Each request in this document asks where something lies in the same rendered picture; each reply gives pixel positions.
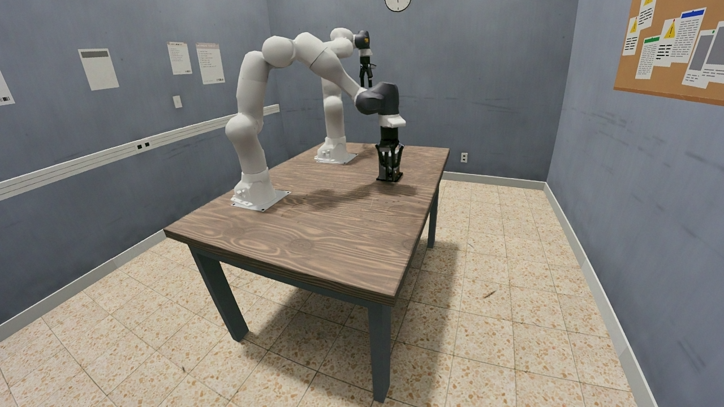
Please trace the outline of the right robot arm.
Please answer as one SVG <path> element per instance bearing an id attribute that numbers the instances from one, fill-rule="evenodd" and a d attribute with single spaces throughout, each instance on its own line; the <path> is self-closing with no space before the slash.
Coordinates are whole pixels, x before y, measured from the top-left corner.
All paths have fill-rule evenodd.
<path id="1" fill-rule="evenodd" d="M 245 55 L 237 88 L 238 114 L 229 120 L 225 131 L 234 144 L 242 168 L 242 180 L 234 188 L 231 201 L 245 207 L 263 205 L 276 198 L 257 134 L 263 127 L 269 72 L 272 68 L 291 66 L 294 60 L 339 86 L 351 96 L 360 113 L 378 113 L 378 125 L 406 126 L 398 109 L 400 96 L 395 83 L 378 82 L 369 90 L 360 87 L 344 71 L 333 50 L 308 32 L 299 34 L 294 40 L 278 36 L 268 38 L 261 52 L 251 51 Z"/>

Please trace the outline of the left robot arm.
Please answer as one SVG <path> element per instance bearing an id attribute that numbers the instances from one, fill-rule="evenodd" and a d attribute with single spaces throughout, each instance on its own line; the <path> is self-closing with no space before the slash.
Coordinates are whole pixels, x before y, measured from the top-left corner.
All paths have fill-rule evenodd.
<path id="1" fill-rule="evenodd" d="M 324 44 L 330 50 L 333 50 L 339 59 L 351 57 L 354 49 L 357 48 L 359 48 L 359 56 L 361 57 L 373 55 L 369 46 L 368 31 L 359 31 L 359 34 L 352 34 L 346 28 L 335 28 L 331 32 L 330 38 L 332 41 Z M 324 162 L 343 161 L 348 159 L 349 155 L 346 149 L 346 134 L 344 134 L 341 88 L 329 80 L 324 80 L 324 78 L 321 78 L 321 81 L 327 137 L 324 137 L 325 143 L 318 149 L 314 159 Z"/>

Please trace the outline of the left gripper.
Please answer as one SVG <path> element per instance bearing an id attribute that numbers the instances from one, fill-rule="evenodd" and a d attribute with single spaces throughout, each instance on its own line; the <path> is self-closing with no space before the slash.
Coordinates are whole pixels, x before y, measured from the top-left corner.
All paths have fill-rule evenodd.
<path id="1" fill-rule="evenodd" d="M 361 73 L 359 76 L 360 77 L 360 87 L 364 87 L 365 72 L 367 73 L 368 78 L 369 78 L 369 87 L 372 87 L 373 75 L 372 75 L 372 68 L 370 67 L 369 63 L 370 63 L 370 57 L 360 57 L 360 64 L 362 64 L 362 66 L 363 66 L 363 67 L 360 66 L 360 73 Z"/>

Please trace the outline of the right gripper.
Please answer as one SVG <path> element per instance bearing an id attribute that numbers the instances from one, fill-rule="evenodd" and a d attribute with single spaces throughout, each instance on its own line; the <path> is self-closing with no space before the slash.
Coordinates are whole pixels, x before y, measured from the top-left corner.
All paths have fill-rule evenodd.
<path id="1" fill-rule="evenodd" d="M 381 126 L 381 141 L 383 140 L 391 140 L 391 142 L 395 143 L 395 147 L 391 149 L 391 182 L 395 182 L 395 170 L 398 166 L 400 166 L 400 160 L 402 157 L 402 150 L 405 148 L 405 145 L 400 144 L 400 141 L 398 140 L 398 127 L 382 127 Z M 380 142 L 381 142 L 380 141 Z M 378 145 L 380 142 L 375 145 L 378 151 L 378 159 L 380 160 L 380 165 L 383 166 L 383 169 L 386 171 L 386 182 L 389 180 L 389 173 L 390 173 L 390 166 L 389 165 L 389 152 L 385 153 L 385 161 L 383 161 L 383 153 L 378 148 Z M 395 149 L 398 147 L 400 149 L 398 151 L 398 157 L 397 157 L 397 163 L 395 159 Z M 388 163 L 388 164 L 387 164 Z"/>

